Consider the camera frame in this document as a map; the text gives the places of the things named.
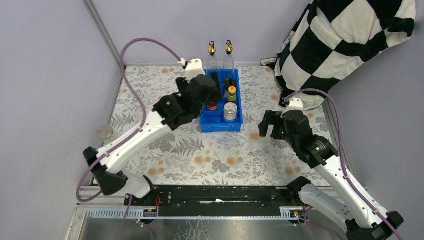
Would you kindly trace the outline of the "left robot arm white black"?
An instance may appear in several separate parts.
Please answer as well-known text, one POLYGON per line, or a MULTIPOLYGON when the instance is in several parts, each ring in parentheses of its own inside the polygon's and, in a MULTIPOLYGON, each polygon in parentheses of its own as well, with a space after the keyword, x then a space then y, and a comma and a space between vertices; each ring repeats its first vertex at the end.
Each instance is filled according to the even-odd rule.
POLYGON ((217 73, 200 74, 190 81, 178 77, 175 81, 178 92, 163 96, 139 126, 108 145, 83 151, 101 194, 111 196, 123 191, 135 196, 144 206, 152 204, 155 200, 152 184, 145 177, 124 173, 123 167, 157 139, 199 118, 206 105, 223 99, 217 73))

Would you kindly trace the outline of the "glass oil bottle gold spout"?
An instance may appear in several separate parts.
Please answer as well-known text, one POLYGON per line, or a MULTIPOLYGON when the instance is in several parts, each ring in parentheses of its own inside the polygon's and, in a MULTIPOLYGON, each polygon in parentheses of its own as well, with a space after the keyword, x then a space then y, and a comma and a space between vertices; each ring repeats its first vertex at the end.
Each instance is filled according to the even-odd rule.
POLYGON ((209 56, 206 59, 206 69, 209 73, 216 72, 218 69, 218 58, 216 56, 215 42, 210 41, 208 48, 209 56))

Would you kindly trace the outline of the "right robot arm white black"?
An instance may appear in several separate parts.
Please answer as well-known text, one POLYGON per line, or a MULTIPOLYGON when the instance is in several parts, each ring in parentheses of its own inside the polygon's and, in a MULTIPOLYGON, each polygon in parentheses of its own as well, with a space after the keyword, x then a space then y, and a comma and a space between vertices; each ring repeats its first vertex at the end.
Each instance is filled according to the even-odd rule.
POLYGON ((305 177, 287 185, 287 201, 318 210, 336 223, 349 240, 387 240, 404 223, 397 211, 380 205, 342 166, 339 153, 325 137, 313 134, 309 119, 300 110, 285 113, 266 110, 258 125, 259 135, 284 140, 296 156, 321 175, 337 193, 340 201, 323 193, 305 177))

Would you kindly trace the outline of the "brown sauce bottle yellow cap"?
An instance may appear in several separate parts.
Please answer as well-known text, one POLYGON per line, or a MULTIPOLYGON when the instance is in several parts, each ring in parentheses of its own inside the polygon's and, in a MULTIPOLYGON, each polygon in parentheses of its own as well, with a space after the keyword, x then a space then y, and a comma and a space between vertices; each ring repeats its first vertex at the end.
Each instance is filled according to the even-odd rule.
POLYGON ((208 104, 207 109, 209 111, 216 111, 218 109, 218 103, 213 102, 213 103, 208 104))

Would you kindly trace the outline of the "silver lid spice jar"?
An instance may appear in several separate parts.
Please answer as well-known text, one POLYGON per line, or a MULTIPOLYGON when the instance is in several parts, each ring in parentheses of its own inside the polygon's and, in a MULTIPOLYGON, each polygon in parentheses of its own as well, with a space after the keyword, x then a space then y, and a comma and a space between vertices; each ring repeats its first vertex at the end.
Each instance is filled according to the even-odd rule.
POLYGON ((233 123, 236 121, 238 113, 238 107, 233 102, 228 102, 223 108, 223 121, 225 123, 233 123))

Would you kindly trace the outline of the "blue plastic divided bin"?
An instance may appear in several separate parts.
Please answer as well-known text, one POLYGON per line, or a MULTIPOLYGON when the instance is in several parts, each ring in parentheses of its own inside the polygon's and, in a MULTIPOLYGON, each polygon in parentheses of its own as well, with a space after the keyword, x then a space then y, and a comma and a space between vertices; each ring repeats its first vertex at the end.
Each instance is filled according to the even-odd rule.
POLYGON ((227 97, 225 96, 225 84, 224 77, 227 75, 227 72, 231 73, 231 71, 219 69, 217 71, 219 82, 220 82, 220 90, 222 93, 222 101, 217 103, 217 110, 210 111, 208 106, 205 105, 203 107, 202 114, 199 118, 199 124, 201 126, 201 130, 203 133, 214 133, 214 132, 240 132, 243 120, 243 107, 242 107, 242 95, 241 95, 241 85, 239 78, 239 70, 237 68, 234 69, 233 80, 236 83, 236 105, 237 105, 237 113, 235 120, 233 122, 227 122, 224 118, 224 107, 227 103, 227 97))

